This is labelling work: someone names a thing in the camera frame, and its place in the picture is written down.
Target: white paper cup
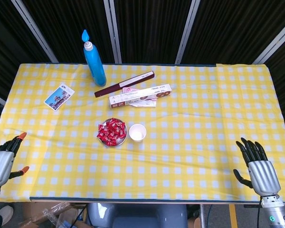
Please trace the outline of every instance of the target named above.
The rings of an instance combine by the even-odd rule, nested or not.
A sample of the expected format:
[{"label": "white paper cup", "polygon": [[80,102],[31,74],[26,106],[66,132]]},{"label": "white paper cup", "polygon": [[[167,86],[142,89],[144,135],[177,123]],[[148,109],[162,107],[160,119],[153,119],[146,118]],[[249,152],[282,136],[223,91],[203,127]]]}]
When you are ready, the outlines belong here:
[{"label": "white paper cup", "polygon": [[134,124],[130,127],[129,136],[135,142],[142,141],[146,137],[146,134],[147,134],[146,128],[139,123]]}]

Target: shoe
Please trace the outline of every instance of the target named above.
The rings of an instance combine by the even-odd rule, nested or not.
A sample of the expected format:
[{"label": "shoe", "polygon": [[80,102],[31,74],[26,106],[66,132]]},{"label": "shoe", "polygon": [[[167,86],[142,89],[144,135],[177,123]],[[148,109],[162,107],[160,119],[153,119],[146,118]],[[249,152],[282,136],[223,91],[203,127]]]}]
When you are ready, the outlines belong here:
[{"label": "shoe", "polygon": [[2,225],[5,225],[10,221],[13,216],[14,209],[11,206],[5,206],[0,209],[0,216],[2,217]]}]

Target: bottle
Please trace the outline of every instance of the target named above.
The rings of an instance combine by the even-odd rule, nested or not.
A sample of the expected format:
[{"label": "bottle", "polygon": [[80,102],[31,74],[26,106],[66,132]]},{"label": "bottle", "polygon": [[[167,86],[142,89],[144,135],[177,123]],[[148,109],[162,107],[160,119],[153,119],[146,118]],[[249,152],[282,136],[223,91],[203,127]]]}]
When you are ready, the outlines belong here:
[{"label": "bottle", "polygon": [[86,30],[84,30],[82,33],[81,39],[85,43],[85,59],[90,68],[95,84],[98,86],[105,86],[106,78],[103,65],[101,63],[96,46],[89,41],[90,37]]}]

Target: table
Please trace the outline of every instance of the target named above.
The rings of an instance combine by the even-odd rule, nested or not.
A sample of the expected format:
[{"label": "table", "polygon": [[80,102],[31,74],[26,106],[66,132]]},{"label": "table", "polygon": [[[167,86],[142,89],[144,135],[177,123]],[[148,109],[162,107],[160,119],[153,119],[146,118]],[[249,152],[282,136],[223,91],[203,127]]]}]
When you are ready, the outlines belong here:
[{"label": "table", "polygon": [[[235,144],[240,137],[264,146],[285,201],[285,124],[265,65],[104,70],[106,86],[153,70],[154,79],[134,87],[169,83],[172,94],[156,108],[110,109],[108,95],[95,98],[100,88],[87,65],[21,64],[1,115],[0,144],[26,131],[12,170],[30,169],[2,187],[1,201],[257,202],[232,172],[249,177]],[[75,93],[54,112],[43,102],[61,83]],[[128,128],[144,124],[146,138],[103,146],[97,126],[111,117]]]}]

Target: red candy wrapper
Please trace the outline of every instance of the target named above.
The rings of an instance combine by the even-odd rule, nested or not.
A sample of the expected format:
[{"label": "red candy wrapper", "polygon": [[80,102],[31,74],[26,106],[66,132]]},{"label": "red candy wrapper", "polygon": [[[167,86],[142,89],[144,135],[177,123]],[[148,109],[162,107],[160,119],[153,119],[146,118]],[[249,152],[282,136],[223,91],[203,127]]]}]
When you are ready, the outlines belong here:
[{"label": "red candy wrapper", "polygon": [[115,118],[112,118],[106,122],[106,125],[98,125],[97,138],[99,138],[107,146],[116,146],[117,140],[122,139],[125,136],[125,123]]}]

